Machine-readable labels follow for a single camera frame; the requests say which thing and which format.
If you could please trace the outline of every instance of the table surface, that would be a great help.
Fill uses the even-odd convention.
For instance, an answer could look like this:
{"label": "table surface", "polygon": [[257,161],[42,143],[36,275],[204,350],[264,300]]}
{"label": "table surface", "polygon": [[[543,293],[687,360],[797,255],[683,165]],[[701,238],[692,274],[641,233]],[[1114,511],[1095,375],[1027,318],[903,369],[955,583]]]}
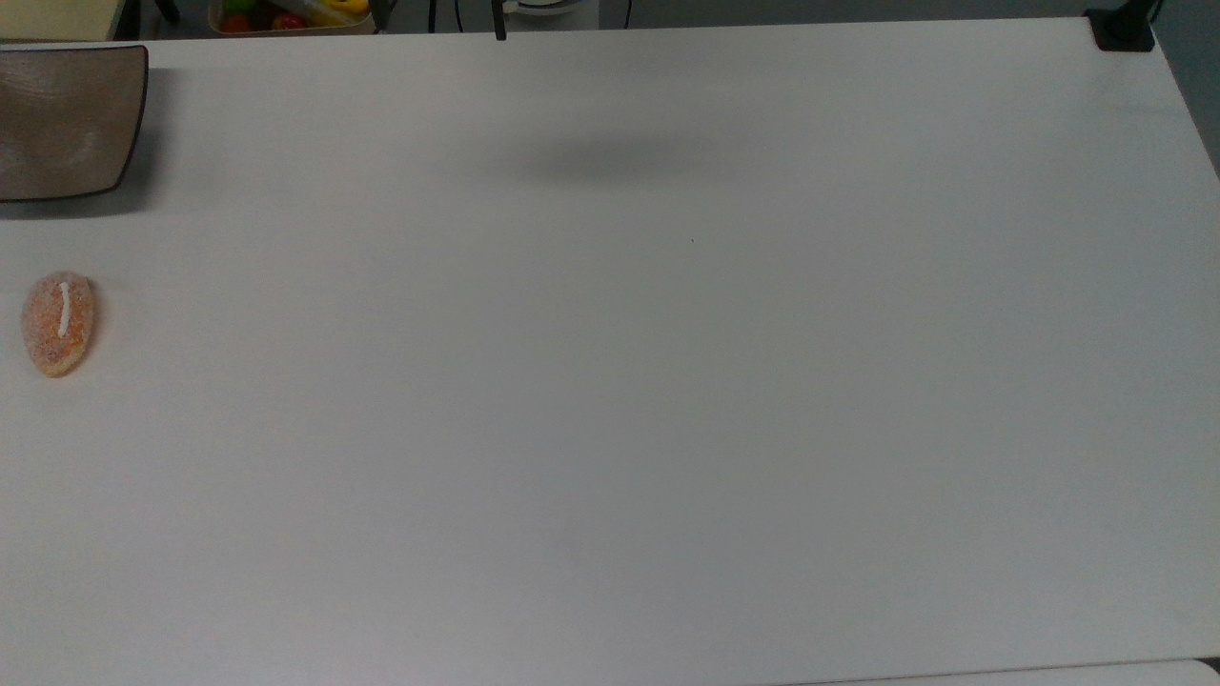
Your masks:
{"label": "table surface", "polygon": [[110,40],[123,0],[4,0],[0,42]]}
{"label": "table surface", "polygon": [[[1083,20],[150,44],[0,208],[0,681],[1220,653],[1220,184]],[[38,376],[39,277],[93,280]]]}

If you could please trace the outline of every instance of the red apple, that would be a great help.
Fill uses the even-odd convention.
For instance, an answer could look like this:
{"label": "red apple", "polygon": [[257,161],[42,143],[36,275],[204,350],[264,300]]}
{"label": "red apple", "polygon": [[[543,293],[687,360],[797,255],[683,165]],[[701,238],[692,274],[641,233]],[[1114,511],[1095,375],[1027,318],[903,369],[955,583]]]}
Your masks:
{"label": "red apple", "polygon": [[229,15],[221,23],[222,33],[249,33],[250,31],[250,17],[245,15]]}
{"label": "red apple", "polygon": [[292,31],[294,28],[309,28],[309,24],[292,12],[281,12],[271,20],[271,31]]}

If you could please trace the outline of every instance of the rectangular plate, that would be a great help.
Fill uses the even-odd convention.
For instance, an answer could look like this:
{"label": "rectangular plate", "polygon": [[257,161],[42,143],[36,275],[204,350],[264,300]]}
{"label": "rectangular plate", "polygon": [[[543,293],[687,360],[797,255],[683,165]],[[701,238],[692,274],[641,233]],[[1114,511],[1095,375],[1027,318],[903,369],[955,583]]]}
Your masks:
{"label": "rectangular plate", "polygon": [[117,188],[148,70],[143,45],[0,52],[0,201]]}

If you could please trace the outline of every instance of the plastic fruit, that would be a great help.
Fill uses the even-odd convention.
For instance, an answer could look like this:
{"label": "plastic fruit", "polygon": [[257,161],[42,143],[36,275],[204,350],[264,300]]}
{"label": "plastic fruit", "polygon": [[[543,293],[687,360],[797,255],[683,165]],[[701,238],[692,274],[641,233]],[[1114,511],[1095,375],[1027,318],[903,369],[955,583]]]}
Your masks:
{"label": "plastic fruit", "polygon": [[259,0],[224,0],[224,16],[249,15]]}
{"label": "plastic fruit", "polygon": [[221,23],[221,33],[249,33],[250,31],[253,31],[250,17],[245,15],[229,15]]}
{"label": "plastic fruit", "polygon": [[296,28],[309,28],[300,16],[292,12],[281,12],[276,15],[276,18],[271,20],[271,31],[292,31]]}
{"label": "plastic fruit", "polygon": [[332,10],[348,12],[349,15],[367,15],[368,0],[326,0]]}

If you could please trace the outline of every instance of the black stand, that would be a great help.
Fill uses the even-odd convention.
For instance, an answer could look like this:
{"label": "black stand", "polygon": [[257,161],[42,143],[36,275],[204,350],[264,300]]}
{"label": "black stand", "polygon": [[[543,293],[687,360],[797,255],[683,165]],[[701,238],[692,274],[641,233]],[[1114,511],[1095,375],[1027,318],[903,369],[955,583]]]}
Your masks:
{"label": "black stand", "polygon": [[504,26],[504,0],[492,0],[492,26],[495,28],[497,40],[509,39],[509,31]]}
{"label": "black stand", "polygon": [[1085,10],[1097,46],[1107,52],[1152,52],[1148,12],[1157,0],[1127,0],[1118,10]]}

